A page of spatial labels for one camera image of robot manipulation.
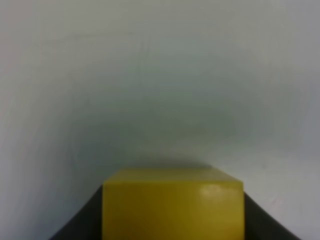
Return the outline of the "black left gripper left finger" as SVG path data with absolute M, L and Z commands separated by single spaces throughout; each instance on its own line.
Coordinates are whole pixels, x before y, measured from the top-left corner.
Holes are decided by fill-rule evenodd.
M 50 240 L 102 240 L 102 193 L 100 186 L 79 212 Z

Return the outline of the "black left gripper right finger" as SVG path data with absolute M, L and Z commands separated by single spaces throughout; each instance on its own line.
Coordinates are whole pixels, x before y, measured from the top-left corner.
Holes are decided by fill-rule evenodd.
M 301 240 L 244 193 L 245 240 Z

